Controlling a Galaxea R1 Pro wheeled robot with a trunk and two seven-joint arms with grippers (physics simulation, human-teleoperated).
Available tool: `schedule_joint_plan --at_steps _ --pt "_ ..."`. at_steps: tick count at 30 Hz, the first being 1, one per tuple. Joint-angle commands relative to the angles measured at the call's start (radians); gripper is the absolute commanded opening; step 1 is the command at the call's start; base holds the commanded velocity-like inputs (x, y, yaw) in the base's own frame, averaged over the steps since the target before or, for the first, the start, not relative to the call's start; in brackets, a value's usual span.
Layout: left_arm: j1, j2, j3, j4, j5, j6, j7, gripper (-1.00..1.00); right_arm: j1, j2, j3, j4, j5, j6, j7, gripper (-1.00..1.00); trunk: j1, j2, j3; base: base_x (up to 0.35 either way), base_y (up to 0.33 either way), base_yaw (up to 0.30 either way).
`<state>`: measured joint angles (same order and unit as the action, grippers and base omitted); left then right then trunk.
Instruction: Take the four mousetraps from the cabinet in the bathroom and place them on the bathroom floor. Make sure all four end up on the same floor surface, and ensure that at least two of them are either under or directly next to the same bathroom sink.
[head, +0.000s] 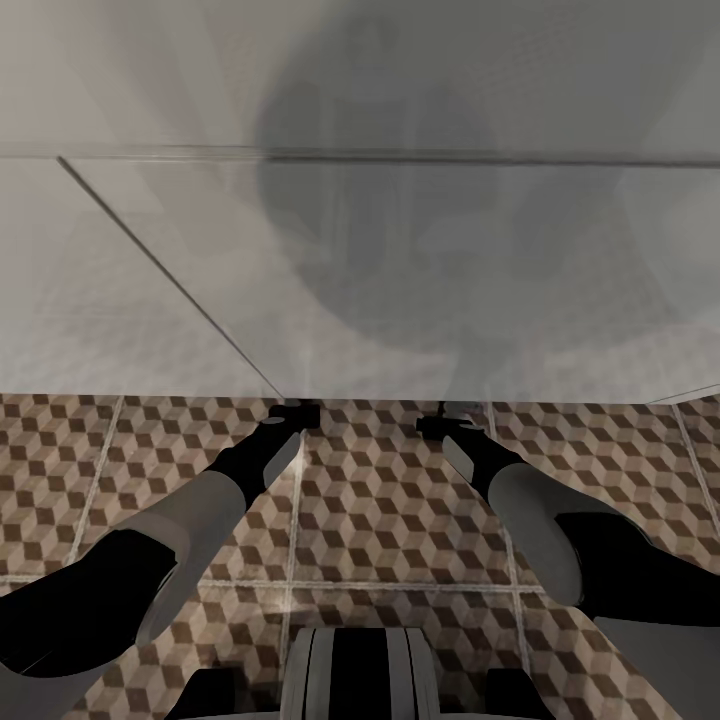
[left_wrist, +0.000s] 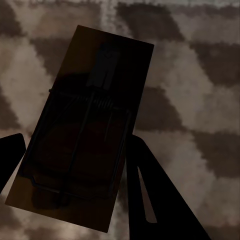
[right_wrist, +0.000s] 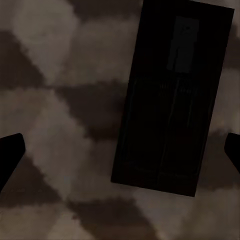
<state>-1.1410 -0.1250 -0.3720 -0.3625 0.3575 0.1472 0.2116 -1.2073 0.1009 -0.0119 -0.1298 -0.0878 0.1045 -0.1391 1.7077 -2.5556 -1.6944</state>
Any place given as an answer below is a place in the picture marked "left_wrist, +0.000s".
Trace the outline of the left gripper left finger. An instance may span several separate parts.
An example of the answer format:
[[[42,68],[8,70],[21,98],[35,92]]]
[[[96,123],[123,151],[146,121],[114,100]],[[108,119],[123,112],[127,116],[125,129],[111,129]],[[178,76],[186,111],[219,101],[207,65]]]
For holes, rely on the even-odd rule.
[[[22,133],[0,138],[0,193],[26,153]]]

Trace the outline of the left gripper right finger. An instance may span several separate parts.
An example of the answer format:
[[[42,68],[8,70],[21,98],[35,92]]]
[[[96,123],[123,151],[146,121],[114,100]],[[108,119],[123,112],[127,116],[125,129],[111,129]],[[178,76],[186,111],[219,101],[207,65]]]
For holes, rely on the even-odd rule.
[[[211,240],[144,140],[126,134],[129,240]],[[146,220],[140,168],[157,223]]]

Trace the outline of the mousetrap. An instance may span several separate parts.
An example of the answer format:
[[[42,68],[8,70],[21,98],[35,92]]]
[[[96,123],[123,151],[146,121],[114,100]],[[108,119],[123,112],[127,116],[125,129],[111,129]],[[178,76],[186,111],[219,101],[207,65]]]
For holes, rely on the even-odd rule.
[[[77,25],[5,205],[108,233],[153,49]]]

